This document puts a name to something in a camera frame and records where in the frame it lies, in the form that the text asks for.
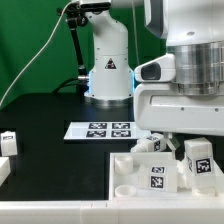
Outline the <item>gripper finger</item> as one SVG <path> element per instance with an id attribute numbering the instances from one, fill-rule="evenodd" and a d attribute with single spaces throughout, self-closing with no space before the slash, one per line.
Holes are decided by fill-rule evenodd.
<path id="1" fill-rule="evenodd" d="M 175 135 L 173 133 L 166 132 L 164 134 L 164 139 L 165 139 L 167 146 L 169 147 L 169 149 L 172 152 L 172 158 L 175 159 L 176 158 L 176 150 L 180 147 L 180 144 L 179 144 L 177 138 L 175 137 Z"/>

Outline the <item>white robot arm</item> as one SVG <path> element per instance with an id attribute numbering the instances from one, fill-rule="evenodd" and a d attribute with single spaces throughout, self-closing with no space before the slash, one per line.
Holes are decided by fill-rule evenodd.
<path id="1" fill-rule="evenodd" d="M 129 0 L 80 0 L 94 28 L 95 64 L 85 98 L 131 99 L 142 130 L 224 135 L 224 0 L 134 0 L 146 29 L 166 41 L 166 53 L 128 63 L 126 31 L 109 14 Z"/>

